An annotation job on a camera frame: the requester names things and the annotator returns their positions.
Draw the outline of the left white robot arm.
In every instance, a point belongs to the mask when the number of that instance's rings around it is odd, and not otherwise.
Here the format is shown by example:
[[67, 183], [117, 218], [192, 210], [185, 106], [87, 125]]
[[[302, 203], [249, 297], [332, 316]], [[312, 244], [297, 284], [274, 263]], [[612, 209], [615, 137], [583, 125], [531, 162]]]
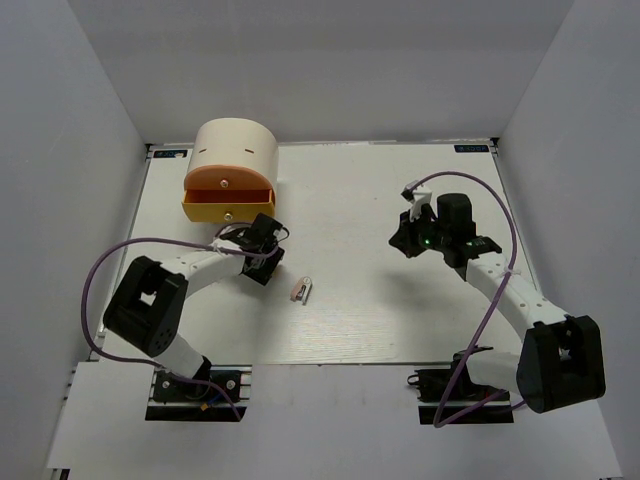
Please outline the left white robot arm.
[[211, 387], [211, 362], [179, 334], [186, 300], [241, 275], [266, 285], [284, 256], [279, 236], [287, 231], [260, 213], [249, 225], [222, 229], [209, 244], [185, 242], [191, 253], [163, 261], [135, 258], [106, 308], [104, 326], [176, 375], [188, 398], [202, 398]]

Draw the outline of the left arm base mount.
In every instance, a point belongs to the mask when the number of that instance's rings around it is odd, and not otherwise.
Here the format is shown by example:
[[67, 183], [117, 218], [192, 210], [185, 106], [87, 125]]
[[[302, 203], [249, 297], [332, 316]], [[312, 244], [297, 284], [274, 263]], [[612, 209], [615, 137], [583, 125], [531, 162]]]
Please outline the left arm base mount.
[[213, 366], [216, 387], [192, 385], [157, 369], [152, 377], [145, 420], [160, 422], [239, 422], [249, 405], [252, 367]]

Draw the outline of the orange organizer drawer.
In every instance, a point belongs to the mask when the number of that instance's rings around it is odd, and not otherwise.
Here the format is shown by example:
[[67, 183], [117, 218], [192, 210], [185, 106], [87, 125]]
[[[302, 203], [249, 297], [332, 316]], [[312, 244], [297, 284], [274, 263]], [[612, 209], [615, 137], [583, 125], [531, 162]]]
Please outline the orange organizer drawer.
[[208, 165], [189, 171], [184, 179], [185, 190], [274, 190], [272, 182], [261, 173], [229, 165]]

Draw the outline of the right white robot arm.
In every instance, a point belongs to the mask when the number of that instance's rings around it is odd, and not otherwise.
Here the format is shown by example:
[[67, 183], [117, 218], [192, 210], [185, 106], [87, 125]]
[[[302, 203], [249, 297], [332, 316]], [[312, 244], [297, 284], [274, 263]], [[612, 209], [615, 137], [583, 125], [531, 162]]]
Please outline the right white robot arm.
[[606, 381], [597, 323], [554, 305], [516, 273], [501, 247], [480, 236], [472, 205], [462, 193], [438, 198], [431, 191], [407, 194], [408, 211], [389, 243], [408, 258], [433, 250], [463, 281], [490, 302], [521, 341], [519, 354], [472, 346], [459, 352], [443, 394], [472, 399], [486, 387], [519, 395], [536, 413], [604, 396]]

